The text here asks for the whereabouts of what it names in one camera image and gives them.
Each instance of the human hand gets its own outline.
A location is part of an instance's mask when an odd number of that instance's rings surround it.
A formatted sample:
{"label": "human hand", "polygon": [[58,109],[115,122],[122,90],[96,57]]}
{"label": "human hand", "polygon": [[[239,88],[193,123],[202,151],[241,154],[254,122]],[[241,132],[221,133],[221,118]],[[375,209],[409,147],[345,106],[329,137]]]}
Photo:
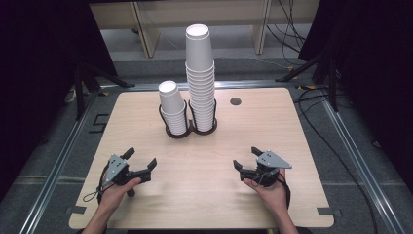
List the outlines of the human hand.
{"label": "human hand", "polygon": [[129,190],[140,184],[141,179],[134,178],[123,186],[111,184],[105,186],[100,204],[88,225],[82,231],[83,234],[100,234],[106,228],[107,222],[113,213],[118,209],[122,199]]}
{"label": "human hand", "polygon": [[140,184],[141,179],[139,177],[131,179],[128,183],[123,186],[118,186],[116,184],[110,184],[103,188],[102,198],[100,200],[99,206],[104,208],[110,213],[114,213],[118,209],[122,202],[125,194],[133,189],[135,186]]}
{"label": "human hand", "polygon": [[[285,169],[283,168],[280,169],[279,179],[285,179]],[[249,178],[244,179],[243,182],[255,190],[270,211],[287,210],[285,189],[280,182],[277,181],[269,187],[260,186]]]}
{"label": "human hand", "polygon": [[[285,181],[285,169],[280,169],[279,180]],[[296,234],[297,228],[288,214],[285,188],[277,181],[269,187],[262,187],[249,178],[243,182],[261,197],[267,209],[274,216],[279,231],[284,234]]]}

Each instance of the black backdrop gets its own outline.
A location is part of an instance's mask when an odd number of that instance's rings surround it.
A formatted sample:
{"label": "black backdrop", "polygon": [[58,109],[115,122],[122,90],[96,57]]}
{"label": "black backdrop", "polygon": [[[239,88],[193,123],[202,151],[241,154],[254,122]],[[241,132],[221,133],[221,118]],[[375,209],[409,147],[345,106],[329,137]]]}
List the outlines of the black backdrop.
{"label": "black backdrop", "polygon": [[64,104],[76,65],[116,70],[87,1],[3,0],[0,12],[2,200]]}
{"label": "black backdrop", "polygon": [[[320,53],[345,3],[321,0],[299,55]],[[394,167],[413,191],[413,2],[353,1],[363,4],[350,34],[333,49],[342,84]]]}

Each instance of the stack of paper cups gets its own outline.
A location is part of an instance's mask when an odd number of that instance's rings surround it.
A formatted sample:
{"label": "stack of paper cups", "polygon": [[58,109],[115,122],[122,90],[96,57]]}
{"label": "stack of paper cups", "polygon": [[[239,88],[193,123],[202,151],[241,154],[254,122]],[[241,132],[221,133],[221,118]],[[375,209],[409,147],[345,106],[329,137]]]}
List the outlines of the stack of paper cups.
{"label": "stack of paper cups", "polygon": [[193,24],[186,29],[185,64],[195,127],[207,132],[213,127],[215,109],[215,66],[207,26]]}
{"label": "stack of paper cups", "polygon": [[175,82],[164,81],[159,85],[161,113],[173,135],[180,136],[187,131],[186,104]]}

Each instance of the table top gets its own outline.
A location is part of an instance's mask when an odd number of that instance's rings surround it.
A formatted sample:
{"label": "table top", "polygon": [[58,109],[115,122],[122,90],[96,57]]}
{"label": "table top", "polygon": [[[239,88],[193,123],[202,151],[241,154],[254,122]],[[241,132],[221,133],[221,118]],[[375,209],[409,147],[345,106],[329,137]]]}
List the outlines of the table top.
{"label": "table top", "polygon": [[[181,91],[189,100],[188,91]],[[239,98],[240,105],[231,104]],[[131,171],[145,169],[153,158],[158,166],[152,180],[139,184],[134,197],[125,197],[108,223],[127,229],[274,228],[270,213],[255,192],[240,181],[237,160],[255,169],[251,146],[271,149],[292,165],[286,170],[291,189],[289,213],[297,226],[329,227],[333,216],[319,215],[329,207],[309,145],[290,93],[285,88],[216,90],[215,132],[191,133],[181,139],[166,134],[158,107],[158,92],[119,95],[69,225],[83,228],[97,208],[84,202],[94,192],[110,155],[133,147]]]}

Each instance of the round hole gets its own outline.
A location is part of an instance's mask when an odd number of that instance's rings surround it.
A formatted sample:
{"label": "round hole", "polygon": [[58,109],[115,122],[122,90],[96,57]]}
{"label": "round hole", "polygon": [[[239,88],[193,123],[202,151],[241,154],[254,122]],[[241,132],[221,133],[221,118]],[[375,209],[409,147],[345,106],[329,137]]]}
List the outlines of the round hole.
{"label": "round hole", "polygon": [[241,104],[241,100],[240,100],[239,98],[237,98],[237,97],[231,98],[230,102],[231,102],[231,104],[233,104],[233,105],[240,105],[240,104]]}

